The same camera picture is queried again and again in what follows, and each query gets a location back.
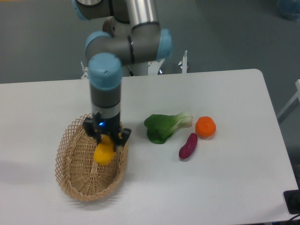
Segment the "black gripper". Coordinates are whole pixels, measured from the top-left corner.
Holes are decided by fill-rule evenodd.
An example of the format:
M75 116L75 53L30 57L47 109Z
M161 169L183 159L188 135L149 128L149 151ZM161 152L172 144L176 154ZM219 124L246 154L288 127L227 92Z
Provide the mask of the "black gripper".
M120 112L111 118L103 118L97 112L93 118L86 117L82 123L85 133L93 137L97 143L101 142L101 135L108 135L114 144L114 152L124 147L131 135L131 129L120 127Z

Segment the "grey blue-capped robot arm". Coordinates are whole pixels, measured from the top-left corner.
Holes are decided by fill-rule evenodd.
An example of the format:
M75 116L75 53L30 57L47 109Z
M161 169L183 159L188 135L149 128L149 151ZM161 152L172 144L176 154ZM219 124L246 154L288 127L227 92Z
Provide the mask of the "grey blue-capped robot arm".
M74 0L79 18L92 20L112 16L129 24L131 32L113 36L106 31L91 33L85 42L92 118L83 127L97 143L102 136L112 141L113 150L125 146L130 129L120 125L120 91L123 67L169 57L173 41L168 29L159 24L153 0Z

